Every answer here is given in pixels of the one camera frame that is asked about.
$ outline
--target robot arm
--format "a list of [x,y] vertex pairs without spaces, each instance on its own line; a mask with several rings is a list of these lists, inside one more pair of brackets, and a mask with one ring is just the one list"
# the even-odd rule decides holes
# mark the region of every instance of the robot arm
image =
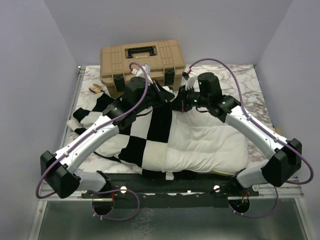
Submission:
[[[192,85],[195,81],[194,77],[192,76],[193,79],[191,79]],[[172,103],[172,108],[180,112],[190,111],[192,107],[207,108],[212,116],[234,127],[252,141],[269,160],[257,167],[236,173],[234,177],[242,187],[248,188],[252,185],[266,183],[280,187],[301,168],[301,159],[280,143],[287,143],[301,153],[302,145],[298,140],[289,141],[270,130],[241,107],[239,101],[234,97],[223,95],[219,79],[213,73],[202,73],[197,80],[200,92],[195,92],[188,84],[181,86],[177,98]]]
[[157,81],[151,80],[148,76],[148,89],[143,101],[134,111],[124,115],[140,101],[146,86],[145,78],[140,77],[141,71],[133,72],[136,76],[125,86],[122,97],[111,103],[90,128],[54,154],[46,151],[41,155],[42,175],[54,164],[45,180],[60,198],[66,198],[74,191],[109,190],[110,181],[103,172],[79,171],[79,166],[101,144],[132,124],[141,111],[150,107],[161,107],[175,98],[173,93],[162,88]]

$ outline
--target toolbox handle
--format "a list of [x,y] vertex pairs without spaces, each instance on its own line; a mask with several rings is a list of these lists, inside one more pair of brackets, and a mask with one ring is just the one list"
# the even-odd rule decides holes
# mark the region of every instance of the toolbox handle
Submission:
[[144,53],[144,52],[149,52],[150,56],[156,55],[155,48],[153,46],[144,46],[144,47],[129,48],[128,56],[126,58],[132,59],[134,57],[133,54]]

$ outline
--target metal frame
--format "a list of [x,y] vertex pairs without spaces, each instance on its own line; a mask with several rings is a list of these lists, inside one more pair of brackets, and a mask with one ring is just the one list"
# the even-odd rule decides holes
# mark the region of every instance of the metal frame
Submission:
[[47,201],[39,201],[28,240],[37,240],[39,238],[42,220],[44,219],[46,212],[46,207]]
[[[79,66],[79,75],[78,79],[76,82],[75,86],[75,92],[73,94],[72,98],[72,103],[69,109],[68,113],[68,119],[71,118],[72,113],[74,112],[80,89],[82,86],[82,82],[84,79],[85,75],[85,66]],[[62,148],[66,141],[68,140],[70,134],[70,129],[65,125],[60,148]],[[306,202],[304,200],[304,194],[302,191],[302,188],[297,185],[285,183],[282,187],[278,187],[278,193],[279,193],[279,198],[295,198],[295,202],[297,205],[297,209],[301,218],[301,222],[303,225],[303,228],[305,230],[305,233],[307,235],[308,240],[316,240],[316,232],[314,230],[313,224],[310,220],[309,213],[307,210]],[[52,192],[51,187],[47,184],[44,183],[42,185],[41,189],[41,194],[47,194],[48,192]],[[264,185],[259,185],[259,196],[252,196],[252,199],[273,199],[275,198],[275,191],[274,187],[271,184],[264,184]],[[47,202],[48,201],[92,201],[92,199],[83,199],[81,198],[82,192],[81,191],[76,191],[74,192],[70,197],[65,198],[65,199],[60,199],[58,196],[53,195],[46,200],[39,200],[37,210],[34,216],[34,220],[32,223],[32,227],[30,230],[29,238],[28,240],[37,240],[40,234],[41,226],[42,226],[42,221],[45,215],[46,207],[47,207]],[[228,197],[228,199],[239,199],[238,197]],[[110,198],[100,198],[100,199],[95,199],[95,201],[111,201]]]

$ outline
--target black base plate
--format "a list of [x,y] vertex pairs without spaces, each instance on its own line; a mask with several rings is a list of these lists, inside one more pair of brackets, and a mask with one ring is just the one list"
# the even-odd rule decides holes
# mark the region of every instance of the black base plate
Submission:
[[[163,180],[147,179],[139,174],[110,173],[107,177],[111,180],[112,189],[126,186],[138,194],[141,208],[199,208],[215,207],[227,208],[228,197],[242,197],[246,191],[249,196],[258,196],[259,193],[252,188],[234,189],[230,187],[230,177],[210,173],[199,173],[194,180]],[[215,192],[214,186],[220,186],[220,191]],[[182,195],[191,191],[191,195]],[[111,194],[82,194],[83,199],[111,198]],[[137,200],[130,192],[117,192],[114,202],[106,201],[106,205],[113,205],[116,209],[133,209],[137,207]]]

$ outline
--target gray floor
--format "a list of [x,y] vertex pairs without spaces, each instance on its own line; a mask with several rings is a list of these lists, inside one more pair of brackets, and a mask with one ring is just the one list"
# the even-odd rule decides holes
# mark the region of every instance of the gray floor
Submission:
[[[263,214],[274,199],[253,199],[249,214]],[[117,210],[113,217],[128,216]],[[229,208],[142,209],[125,222],[93,217],[91,202],[50,201],[39,240],[304,240],[294,199],[281,199],[277,211],[266,218],[248,219]]]

